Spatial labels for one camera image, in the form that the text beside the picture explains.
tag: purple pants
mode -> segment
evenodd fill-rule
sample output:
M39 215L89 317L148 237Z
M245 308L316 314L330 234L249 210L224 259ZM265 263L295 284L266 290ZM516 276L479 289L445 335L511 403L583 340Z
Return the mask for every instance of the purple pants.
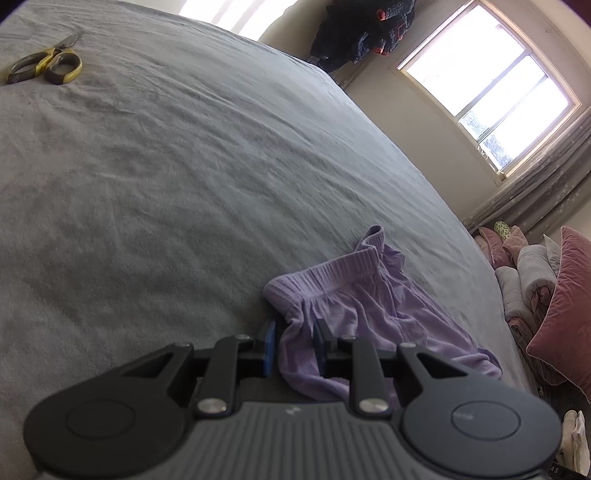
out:
M335 336L372 339L378 349L394 351L414 342L462 365L500 378L495 356L479 348L402 268L404 255L384 243L384 229L371 227L355 251L343 257L271 280L265 298L285 317L279 368L297 391L314 400L347 400L349 383L318 373L312 333L325 319ZM391 404L400 406L393 386Z

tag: yellow and black scissors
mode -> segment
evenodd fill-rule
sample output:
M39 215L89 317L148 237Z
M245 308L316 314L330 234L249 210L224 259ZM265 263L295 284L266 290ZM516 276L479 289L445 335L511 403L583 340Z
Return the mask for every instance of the yellow and black scissors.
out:
M74 50L72 50L72 46L76 43L76 40L78 40L79 37L79 33L70 35L59 42L55 47L47 48L46 50L33 53L32 55L18 60L10 67L6 83L17 83L24 80L30 80L38 77L42 73L48 82L56 85L71 82L78 77L82 71L82 59L76 52L74 52ZM33 65L33 67L21 72L19 71L29 65ZM72 70L67 73L58 73L57 68L59 65L68 65Z

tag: silver screw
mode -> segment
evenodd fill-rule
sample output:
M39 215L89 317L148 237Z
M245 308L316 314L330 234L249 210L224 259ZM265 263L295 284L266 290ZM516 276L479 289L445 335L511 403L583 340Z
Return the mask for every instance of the silver screw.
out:
M389 405L381 398L366 398L359 402L359 409L364 413L384 413Z
M199 411L203 413L221 413L226 411L228 405L221 398L204 398L197 404Z

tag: window frame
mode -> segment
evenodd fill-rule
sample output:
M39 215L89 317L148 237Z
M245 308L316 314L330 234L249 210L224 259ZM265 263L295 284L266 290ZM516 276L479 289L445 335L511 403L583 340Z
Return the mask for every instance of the window frame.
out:
M515 59L503 72L501 72L480 94L478 94L471 102L469 102L457 115L452 115L450 111L443 106L439 100L429 92L418 80L416 80L412 75L407 72L407 69L410 68L415 61L417 61L425 52L427 52L432 46L432 40L434 40L438 35L444 33L449 28L452 28L457 22L459 22L465 15L467 15L472 9L480 6L485 9L487 13L492 15L505 29L505 31L524 49L524 51ZM491 5L487 0L471 0L461 6L454 14L451 15L439 28L437 28L431 35L429 35L421 44L416 47L410 54L406 55L402 62L399 62L397 66L393 66L396 70L399 70L403 73L407 78L409 78L425 95L427 95L436 105L441 108L446 115L453 120L453 122L457 125L457 127L464 133L468 139L471 141L473 145L475 145L476 149L480 153L480 155L486 160L486 162L493 168L493 170L497 173L497 175L504 179L510 174L517 171L527 160L529 160L533 155L536 154L543 146L545 146L549 141L553 139L556 133L559 132L565 124L569 122L569 120L573 121L574 119L573 114L582 106L581 101L579 101L578 97L575 95L573 90L570 88L566 80L562 75L560 75L556 70L552 70L549 65L551 65L548 58L543 55L542 52L539 51L538 48L531 45L526 39L527 36L516 26L508 23L503 18L504 15L498 11L498 9ZM544 72L547 78L550 78L555 85L560 89L561 93L567 99L568 104L562 111L561 115L549 126L547 127L525 150L513 159L509 164L507 164L503 168L498 168L498 166L494 163L494 161L488 156L487 152L480 146L479 141L483 141L487 135L493 132L501 122L507 118L520 104L521 102L527 97L524 98L516 103L498 122L495 123L492 127L486 130L482 135L479 136L478 139L474 138L472 134L460 123L461 118L468 113L494 86L500 82L507 73L509 73L523 58L531 56L532 59L538 64L540 69ZM538 86L546 77L543 77L540 82L536 84Z

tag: gray bedsheet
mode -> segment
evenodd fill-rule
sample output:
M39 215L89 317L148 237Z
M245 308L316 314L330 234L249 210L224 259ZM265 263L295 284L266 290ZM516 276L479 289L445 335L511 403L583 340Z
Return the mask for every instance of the gray bedsheet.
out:
M0 86L0 478L33 474L36 402L169 342L254 332L267 281L350 252L374 223L504 381L530 388L478 247L326 74L104 0L25 4L0 34L29 38L2 38L0 64L79 30L74 82Z

